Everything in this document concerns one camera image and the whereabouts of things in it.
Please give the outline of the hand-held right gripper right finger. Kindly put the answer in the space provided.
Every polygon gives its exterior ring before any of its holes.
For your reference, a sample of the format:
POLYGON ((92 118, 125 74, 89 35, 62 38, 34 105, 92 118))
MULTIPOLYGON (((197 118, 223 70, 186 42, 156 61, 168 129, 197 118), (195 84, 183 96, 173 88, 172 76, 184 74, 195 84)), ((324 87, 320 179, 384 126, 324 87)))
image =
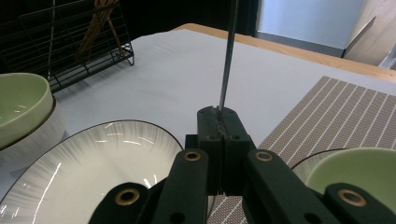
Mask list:
POLYGON ((226 195, 241 195, 246 182, 244 161, 253 143, 238 114, 225 107, 222 189, 226 195))

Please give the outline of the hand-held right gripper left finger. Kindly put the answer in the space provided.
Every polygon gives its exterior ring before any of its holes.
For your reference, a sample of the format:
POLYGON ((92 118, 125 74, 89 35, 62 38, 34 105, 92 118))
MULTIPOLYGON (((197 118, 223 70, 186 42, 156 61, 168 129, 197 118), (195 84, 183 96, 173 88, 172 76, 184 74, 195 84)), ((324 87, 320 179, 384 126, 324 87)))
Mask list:
POLYGON ((219 133, 218 110, 213 106, 197 112, 197 134, 187 134, 185 148, 198 148, 208 156, 207 191, 221 194, 222 136, 219 133))

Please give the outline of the black spoon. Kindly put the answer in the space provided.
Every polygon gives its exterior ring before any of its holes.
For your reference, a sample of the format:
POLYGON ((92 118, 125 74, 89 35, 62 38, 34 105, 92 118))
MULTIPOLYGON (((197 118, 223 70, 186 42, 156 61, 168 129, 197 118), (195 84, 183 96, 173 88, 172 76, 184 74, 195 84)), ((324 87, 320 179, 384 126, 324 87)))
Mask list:
POLYGON ((232 58, 233 58, 233 44, 234 44, 234 37, 235 37, 236 26, 237 26, 237 14, 238 14, 238 8, 239 8, 239 1, 240 0, 232 0, 232 3, 231 3, 230 22, 229 22, 228 35, 227 35, 225 63, 224 63, 224 69, 223 69, 220 98, 219 98, 219 111, 222 111, 223 108, 225 107, 226 93, 227 93, 227 89, 228 89, 228 82, 229 82, 232 58))

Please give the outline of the green bowl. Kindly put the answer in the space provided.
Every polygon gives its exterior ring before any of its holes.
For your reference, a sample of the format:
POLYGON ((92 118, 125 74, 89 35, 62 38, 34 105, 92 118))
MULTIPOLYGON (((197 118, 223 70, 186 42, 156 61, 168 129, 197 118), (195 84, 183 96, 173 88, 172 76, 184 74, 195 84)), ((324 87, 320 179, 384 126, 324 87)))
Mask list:
POLYGON ((334 183, 354 185, 396 214, 396 149, 361 147, 334 152, 315 164, 304 182, 320 193, 334 183))
POLYGON ((46 79, 0 74, 0 173, 29 166, 57 145, 64 132, 62 109, 46 79))

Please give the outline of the brown wooden chopstick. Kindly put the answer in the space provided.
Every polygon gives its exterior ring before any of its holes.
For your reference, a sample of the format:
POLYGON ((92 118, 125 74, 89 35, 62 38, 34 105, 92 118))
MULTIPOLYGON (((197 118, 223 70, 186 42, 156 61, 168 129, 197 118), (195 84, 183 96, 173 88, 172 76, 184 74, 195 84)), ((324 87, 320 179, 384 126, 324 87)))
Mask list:
POLYGON ((112 31, 112 34, 113 34, 113 36, 114 36, 114 38, 115 38, 115 40, 116 40, 119 53, 120 53, 120 55, 123 57, 123 56, 124 56, 124 51, 123 51, 123 48, 122 48, 122 46, 121 46, 121 44, 120 44, 120 40, 119 40, 118 34, 117 34, 117 32, 116 32, 116 29, 115 29, 115 27, 114 27, 114 25, 113 25, 113 22, 112 22, 112 20, 110 19, 110 16, 107 16, 106 20, 107 20, 107 23, 108 23, 108 25, 109 25, 109 27, 110 27, 110 29, 111 29, 111 31, 112 31))
POLYGON ((102 31, 103 25, 107 22, 111 28, 114 28, 110 15, 113 11, 110 6, 118 3, 119 0, 94 0, 93 8, 100 9, 100 12, 94 12, 92 15, 92 20, 86 31, 83 41, 79 46, 79 51, 83 57, 89 57, 92 51, 92 45, 102 31))
POLYGON ((92 15, 90 25, 78 48, 79 58, 85 58, 90 55, 91 47, 97 35, 102 30, 102 23, 106 15, 103 8, 107 5, 107 0, 94 0, 93 5, 95 9, 100 9, 100 12, 96 12, 92 15))

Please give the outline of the black wire basket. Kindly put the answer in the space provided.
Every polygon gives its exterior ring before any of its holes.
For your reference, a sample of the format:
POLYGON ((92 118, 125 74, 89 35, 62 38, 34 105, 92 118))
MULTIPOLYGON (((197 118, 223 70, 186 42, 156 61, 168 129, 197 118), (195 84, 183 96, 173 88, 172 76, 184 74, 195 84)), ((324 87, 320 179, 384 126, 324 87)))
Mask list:
POLYGON ((122 62, 134 64, 134 49, 125 21, 116 3, 110 19, 124 51, 119 53, 116 40, 106 22, 96 37, 89 57, 79 58, 78 48, 94 12, 79 12, 70 5, 40 10, 3 24, 13 29, 0 36, 0 72, 26 72, 45 78, 52 91, 60 91, 122 62))

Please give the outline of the light grey table cover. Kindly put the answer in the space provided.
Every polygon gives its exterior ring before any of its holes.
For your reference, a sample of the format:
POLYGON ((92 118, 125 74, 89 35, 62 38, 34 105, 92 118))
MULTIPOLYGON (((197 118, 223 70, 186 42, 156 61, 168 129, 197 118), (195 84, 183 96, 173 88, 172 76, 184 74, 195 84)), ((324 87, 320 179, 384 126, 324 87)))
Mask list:
MULTIPOLYGON (((197 112, 219 103, 226 43, 178 30, 136 39, 134 65, 115 66, 60 91, 68 137, 121 120, 158 125, 182 145, 197 129, 197 112)), ((261 144, 323 78, 396 96, 396 84, 236 44, 225 105, 261 144)))

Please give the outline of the brown and white striped placemat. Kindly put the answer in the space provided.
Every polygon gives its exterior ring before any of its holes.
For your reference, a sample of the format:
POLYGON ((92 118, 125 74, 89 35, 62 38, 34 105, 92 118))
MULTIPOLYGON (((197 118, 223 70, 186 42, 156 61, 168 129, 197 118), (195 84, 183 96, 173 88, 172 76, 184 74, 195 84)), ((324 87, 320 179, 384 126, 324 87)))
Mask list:
POLYGON ((396 96, 323 77, 259 145, 292 169, 341 148, 396 149, 396 96))

